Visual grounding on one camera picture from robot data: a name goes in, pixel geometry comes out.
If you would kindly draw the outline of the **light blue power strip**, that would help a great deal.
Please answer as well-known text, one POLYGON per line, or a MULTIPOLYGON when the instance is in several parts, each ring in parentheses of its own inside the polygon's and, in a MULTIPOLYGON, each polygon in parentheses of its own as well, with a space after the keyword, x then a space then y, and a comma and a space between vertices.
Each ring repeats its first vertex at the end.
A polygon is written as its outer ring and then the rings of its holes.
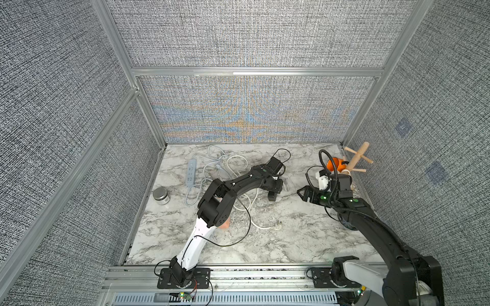
POLYGON ((211 166, 214 166, 218 171, 224 173, 224 176, 227 179, 232 179, 233 174, 229 166, 227 166, 227 161, 231 158, 231 155, 226 153, 220 147, 215 145, 210 145, 207 148, 206 155, 195 154, 188 162, 186 169, 186 180, 185 185, 187 187, 186 196, 185 196, 185 205, 187 207, 191 207, 198 202, 197 196, 200 195, 203 190, 203 186, 206 182, 211 182, 212 179, 207 176, 207 169, 211 166), (203 178, 196 183, 196 172, 198 170, 198 160, 197 158, 205 159, 207 163, 202 168, 203 178), (190 200, 189 196, 192 189, 197 188, 198 192, 196 197, 193 200, 190 200))

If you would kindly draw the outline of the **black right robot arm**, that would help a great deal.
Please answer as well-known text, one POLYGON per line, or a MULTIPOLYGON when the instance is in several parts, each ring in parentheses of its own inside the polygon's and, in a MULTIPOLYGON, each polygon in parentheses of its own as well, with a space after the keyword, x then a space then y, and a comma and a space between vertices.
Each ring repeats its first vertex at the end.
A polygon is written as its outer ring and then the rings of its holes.
POLYGON ((362 198, 332 200, 327 191, 311 186, 297 190, 300 199, 335 210, 367 238, 383 259, 369 265, 355 256, 337 257, 330 268, 330 281, 341 288, 352 283, 382 296, 387 305, 444 305, 442 267, 432 256, 422 256, 404 243, 362 198))

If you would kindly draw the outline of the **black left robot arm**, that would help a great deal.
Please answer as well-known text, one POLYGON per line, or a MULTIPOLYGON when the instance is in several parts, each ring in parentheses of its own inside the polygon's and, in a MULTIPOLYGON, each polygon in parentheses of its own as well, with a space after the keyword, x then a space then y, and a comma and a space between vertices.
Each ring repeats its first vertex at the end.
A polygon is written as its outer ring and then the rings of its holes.
POLYGON ((211 234, 230 217, 239 197, 253 189, 268 192, 269 201, 275 201, 283 189, 280 178, 285 165, 278 158, 271 157, 267 163, 251 167, 237 178, 228 181, 215 179, 198 203, 197 219, 189 239, 182 251, 169 264, 170 279, 179 287, 186 287, 193 279, 193 270, 211 234))

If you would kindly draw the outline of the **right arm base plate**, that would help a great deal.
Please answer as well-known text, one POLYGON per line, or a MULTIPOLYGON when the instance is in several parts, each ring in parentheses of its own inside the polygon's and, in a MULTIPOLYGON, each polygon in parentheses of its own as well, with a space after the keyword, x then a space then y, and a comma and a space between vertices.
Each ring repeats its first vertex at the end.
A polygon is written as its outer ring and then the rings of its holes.
POLYGON ((316 289, 361 289, 361 285, 348 280, 341 272, 332 271, 330 266, 310 267, 306 270, 306 277, 312 280, 316 289))

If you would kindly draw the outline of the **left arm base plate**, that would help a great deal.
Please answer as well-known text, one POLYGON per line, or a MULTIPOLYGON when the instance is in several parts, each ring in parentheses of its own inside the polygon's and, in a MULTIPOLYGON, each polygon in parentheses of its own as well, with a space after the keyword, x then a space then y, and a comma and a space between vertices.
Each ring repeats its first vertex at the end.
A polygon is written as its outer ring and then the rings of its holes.
POLYGON ((170 268, 160 270, 158 289, 208 289, 211 269, 196 268, 188 272, 174 272, 170 268))

